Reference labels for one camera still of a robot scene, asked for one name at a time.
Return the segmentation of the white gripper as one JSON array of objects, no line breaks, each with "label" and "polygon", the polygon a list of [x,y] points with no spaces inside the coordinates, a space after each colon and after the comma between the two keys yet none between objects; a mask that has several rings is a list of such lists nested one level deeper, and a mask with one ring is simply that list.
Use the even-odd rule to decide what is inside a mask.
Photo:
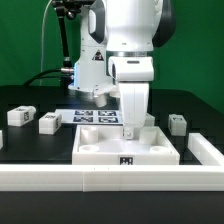
[{"label": "white gripper", "polygon": [[154,79],[153,59],[111,56],[108,72],[119,90],[123,136],[125,139],[133,139],[134,130],[145,124],[149,82]]}]

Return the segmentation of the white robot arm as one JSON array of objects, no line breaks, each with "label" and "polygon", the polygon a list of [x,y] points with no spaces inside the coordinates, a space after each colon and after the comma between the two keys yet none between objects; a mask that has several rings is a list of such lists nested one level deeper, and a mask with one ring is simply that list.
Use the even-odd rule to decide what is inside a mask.
[{"label": "white robot arm", "polygon": [[106,105],[119,99],[123,136],[145,124],[152,52],[176,28],[172,0],[93,0],[81,6],[81,52],[69,89]]}]

